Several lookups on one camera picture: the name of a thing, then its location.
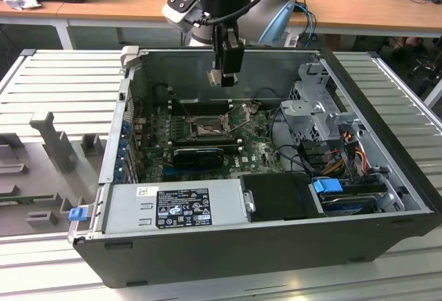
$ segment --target desk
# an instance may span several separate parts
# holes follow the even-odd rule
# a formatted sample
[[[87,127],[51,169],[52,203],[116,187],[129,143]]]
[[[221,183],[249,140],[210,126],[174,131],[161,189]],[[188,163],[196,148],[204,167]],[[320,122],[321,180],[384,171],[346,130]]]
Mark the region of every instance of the desk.
[[[442,6],[410,0],[307,0],[324,34],[440,37]],[[291,29],[305,26],[293,16]]]
[[[166,0],[86,0],[85,3],[50,3],[37,10],[15,12],[0,8],[0,23],[50,25],[57,29],[65,49],[75,48],[71,26],[171,28],[161,14]],[[442,6],[408,0],[307,0],[318,20],[316,32],[350,35],[439,37]],[[289,31],[300,32],[305,15],[296,13]]]

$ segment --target floor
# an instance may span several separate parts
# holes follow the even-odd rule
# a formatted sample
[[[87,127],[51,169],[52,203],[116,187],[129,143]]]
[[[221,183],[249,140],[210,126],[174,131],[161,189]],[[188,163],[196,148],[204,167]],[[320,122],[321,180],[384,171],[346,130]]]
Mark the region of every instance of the floor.
[[[0,28],[7,34],[5,36],[0,32],[0,79],[24,48],[61,49],[57,32],[53,27],[6,25]],[[180,46],[180,34],[172,29],[124,28],[125,44],[118,43],[117,32],[114,28],[74,27],[73,36],[78,49],[121,49],[128,44],[136,44],[145,48],[172,48]],[[356,38],[355,36],[342,36],[340,50],[373,51],[382,47],[380,56],[412,89],[417,88],[421,78],[408,79],[408,73],[414,61],[413,56],[408,54],[404,60],[395,61],[390,57],[394,39],[389,41],[389,44],[383,45],[384,39],[380,37]],[[430,47],[431,40],[426,39],[424,44]],[[317,40],[313,41],[309,48],[319,48],[324,45],[324,37],[318,35]],[[438,104],[435,111],[442,113],[442,104]]]

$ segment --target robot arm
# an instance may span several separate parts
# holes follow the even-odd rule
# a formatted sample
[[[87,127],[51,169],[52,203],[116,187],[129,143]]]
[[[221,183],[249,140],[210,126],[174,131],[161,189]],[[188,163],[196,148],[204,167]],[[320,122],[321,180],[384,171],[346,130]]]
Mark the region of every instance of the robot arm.
[[[203,39],[210,42],[215,50],[215,63],[209,80],[214,86],[226,87],[236,82],[235,74],[241,70],[244,54],[238,19],[261,1],[168,0],[162,12],[168,22],[182,32],[206,26],[205,32],[210,35]]]

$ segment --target green circuit board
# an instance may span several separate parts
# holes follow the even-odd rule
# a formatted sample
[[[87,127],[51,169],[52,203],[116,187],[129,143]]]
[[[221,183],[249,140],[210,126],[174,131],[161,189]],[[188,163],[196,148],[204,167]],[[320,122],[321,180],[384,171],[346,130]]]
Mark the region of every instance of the green circuit board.
[[[250,115],[250,122],[231,131],[223,138],[240,138],[242,140],[240,152],[224,152],[224,161],[221,167],[204,171],[186,171],[182,173],[174,168],[172,162],[173,151],[171,140],[183,141],[195,137],[195,133],[202,133],[200,139],[211,142],[219,137],[212,137],[211,132],[199,124],[192,122],[212,123],[218,127],[216,119],[220,116],[174,116],[167,109],[157,108],[149,116],[150,139],[149,146],[141,146],[144,164],[144,180],[142,182],[172,182],[209,179],[238,178],[248,173],[278,173],[283,172],[282,165],[271,147],[267,137],[269,120],[265,111],[258,111]],[[245,110],[236,109],[229,115],[229,125],[234,128],[247,120]]]

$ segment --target yellow wire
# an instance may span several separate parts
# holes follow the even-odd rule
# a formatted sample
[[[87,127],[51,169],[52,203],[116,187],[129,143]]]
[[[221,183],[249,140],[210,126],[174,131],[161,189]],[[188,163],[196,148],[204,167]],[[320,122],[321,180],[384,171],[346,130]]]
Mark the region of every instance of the yellow wire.
[[[323,174],[329,174],[331,172],[334,172],[335,170],[337,170],[338,168],[340,168],[342,165],[344,164],[343,159],[340,160],[338,163],[334,164],[333,166],[331,166],[330,168],[328,168],[326,171],[323,172]]]
[[[361,158],[361,167],[362,167],[362,172],[366,173],[364,170],[364,161],[365,161],[365,154],[362,153],[361,151],[356,150],[356,154],[359,155],[359,157]]]

